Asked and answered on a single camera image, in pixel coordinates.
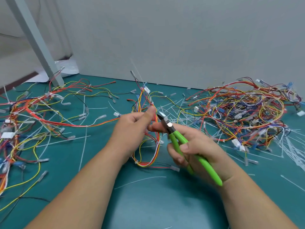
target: diagonal cutting pliers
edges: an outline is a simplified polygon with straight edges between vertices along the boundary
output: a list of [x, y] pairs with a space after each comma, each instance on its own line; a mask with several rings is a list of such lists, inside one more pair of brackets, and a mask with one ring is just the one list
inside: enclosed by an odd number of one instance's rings
[[[184, 157], [183, 153], [181, 152], [180, 148], [179, 148], [179, 143], [181, 144], [185, 144], [187, 142], [189, 142], [179, 131], [177, 131], [174, 126], [173, 123], [170, 122], [170, 120], [167, 118], [167, 116], [165, 114], [163, 114], [162, 112], [159, 112], [159, 114], [157, 114], [158, 118], [161, 120], [161, 123], [163, 125], [163, 127], [166, 128], [167, 133], [168, 133], [168, 137], [170, 138], [174, 149], [177, 151], [177, 153], [179, 153], [181, 156]], [[195, 155], [195, 157], [199, 160], [199, 162], [202, 164], [202, 166], [206, 169], [206, 171], [208, 172], [208, 174], [211, 176], [211, 178], [215, 181], [215, 183], [219, 186], [222, 186], [222, 180], [220, 179], [220, 177], [218, 176], [218, 174], [216, 173], [216, 171], [213, 169], [213, 167], [211, 166], [211, 164], [203, 157], [199, 156], [199, 155]], [[193, 174], [194, 171], [192, 169], [192, 167], [190, 165], [188, 165], [187, 167], [187, 171], [190, 174]]]

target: green plier handle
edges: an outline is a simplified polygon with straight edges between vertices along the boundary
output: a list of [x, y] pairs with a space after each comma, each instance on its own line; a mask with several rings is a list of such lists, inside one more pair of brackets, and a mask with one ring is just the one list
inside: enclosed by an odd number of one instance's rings
[[[169, 138], [170, 138], [170, 140], [173, 144], [174, 149], [177, 151], [177, 153], [179, 153], [181, 156], [184, 157], [183, 153], [180, 150], [179, 143], [177, 142], [177, 139], [181, 144], [185, 144], [189, 141], [177, 130], [174, 131], [173, 133], [169, 134], [168, 136], [169, 136]], [[220, 179], [220, 177], [218, 176], [216, 171], [213, 169], [211, 164], [205, 158], [203, 158], [199, 155], [195, 155], [195, 157], [202, 164], [202, 166], [206, 169], [206, 171], [211, 176], [211, 178], [215, 181], [215, 183], [219, 186], [222, 186], [222, 180]], [[192, 175], [194, 174], [194, 171], [193, 171], [193, 169], [190, 165], [188, 165], [186, 169], [190, 174], [192, 174]]]

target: plier jaw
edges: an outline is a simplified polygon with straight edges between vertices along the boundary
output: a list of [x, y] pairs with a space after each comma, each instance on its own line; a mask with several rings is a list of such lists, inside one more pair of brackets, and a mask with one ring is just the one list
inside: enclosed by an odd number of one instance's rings
[[170, 120], [164, 113], [160, 112], [160, 115], [157, 114], [157, 116], [161, 120], [163, 127], [166, 128], [168, 134], [172, 134], [174, 131], [176, 131], [176, 129], [173, 126], [173, 123], [170, 122]]

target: metal pole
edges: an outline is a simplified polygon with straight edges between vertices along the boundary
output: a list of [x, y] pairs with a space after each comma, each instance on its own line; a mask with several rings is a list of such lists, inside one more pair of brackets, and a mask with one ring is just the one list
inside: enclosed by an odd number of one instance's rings
[[6, 0], [6, 3], [13, 12], [48, 77], [53, 79], [52, 84], [55, 87], [63, 86], [64, 81], [61, 75], [53, 78], [53, 75], [58, 72], [58, 69], [25, 1]]

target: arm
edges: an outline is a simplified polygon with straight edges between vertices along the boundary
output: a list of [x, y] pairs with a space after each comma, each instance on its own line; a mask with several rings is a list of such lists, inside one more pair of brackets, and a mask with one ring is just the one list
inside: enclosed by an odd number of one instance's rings
[[100, 229], [117, 174], [139, 146], [155, 111], [150, 107], [145, 113], [122, 115], [107, 145], [26, 229]]
[[[297, 229], [294, 223], [255, 184], [255, 182], [208, 136], [184, 125], [174, 127], [189, 141], [180, 145], [185, 158], [171, 144], [167, 150], [177, 165], [193, 170], [219, 190], [231, 229], [268, 228]], [[151, 131], [166, 132], [161, 123], [148, 127]], [[217, 187], [194, 154], [204, 156], [223, 181]]]

